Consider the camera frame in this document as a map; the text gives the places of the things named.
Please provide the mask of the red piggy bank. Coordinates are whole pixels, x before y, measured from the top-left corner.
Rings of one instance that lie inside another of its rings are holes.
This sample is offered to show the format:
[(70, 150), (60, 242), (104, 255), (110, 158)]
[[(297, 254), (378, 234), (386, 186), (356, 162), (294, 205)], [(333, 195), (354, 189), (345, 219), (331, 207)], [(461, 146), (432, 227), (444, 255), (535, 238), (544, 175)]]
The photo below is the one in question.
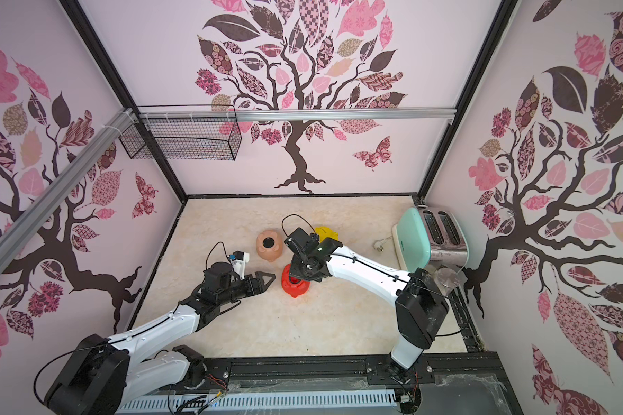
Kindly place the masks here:
[(310, 283), (302, 279), (294, 278), (290, 271), (291, 265), (286, 265), (281, 276), (280, 282), (284, 292), (293, 298), (306, 294), (310, 288)]

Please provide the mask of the yellow piggy bank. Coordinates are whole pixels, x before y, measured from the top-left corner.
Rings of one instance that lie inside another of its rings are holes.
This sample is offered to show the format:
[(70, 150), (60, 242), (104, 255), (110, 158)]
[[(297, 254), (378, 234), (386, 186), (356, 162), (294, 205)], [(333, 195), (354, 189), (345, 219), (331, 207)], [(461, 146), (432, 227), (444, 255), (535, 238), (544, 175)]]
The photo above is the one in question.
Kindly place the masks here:
[(326, 226), (320, 226), (314, 228), (314, 232), (318, 235), (319, 241), (323, 242), (326, 239), (338, 240), (338, 233)]

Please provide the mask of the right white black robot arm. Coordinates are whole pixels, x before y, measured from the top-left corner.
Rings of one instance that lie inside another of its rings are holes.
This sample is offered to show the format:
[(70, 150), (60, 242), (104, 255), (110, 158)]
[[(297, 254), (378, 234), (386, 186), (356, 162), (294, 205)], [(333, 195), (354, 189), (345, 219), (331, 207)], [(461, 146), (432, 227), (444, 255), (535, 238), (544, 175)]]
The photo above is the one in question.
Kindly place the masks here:
[(377, 295), (396, 311), (399, 338), (390, 352), (391, 365), (408, 371), (430, 349), (450, 306), (431, 274), (396, 270), (367, 259), (338, 240), (320, 240), (297, 228), (284, 240), (292, 252), (290, 275), (308, 282), (339, 278)]

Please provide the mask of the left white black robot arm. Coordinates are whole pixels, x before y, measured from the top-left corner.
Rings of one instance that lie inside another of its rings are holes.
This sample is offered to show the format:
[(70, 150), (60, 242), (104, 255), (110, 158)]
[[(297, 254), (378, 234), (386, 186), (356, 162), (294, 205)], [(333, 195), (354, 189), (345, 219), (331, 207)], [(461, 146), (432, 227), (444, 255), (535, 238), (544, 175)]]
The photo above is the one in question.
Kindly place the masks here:
[(247, 274), (244, 264), (216, 262), (176, 307), (137, 328), (110, 337), (90, 335), (64, 353), (67, 362), (48, 392), (36, 396), (55, 414), (114, 414), (124, 404), (186, 378), (204, 381), (204, 358), (185, 346), (161, 358), (155, 354), (171, 343), (199, 332), (244, 298), (265, 293), (273, 273)]

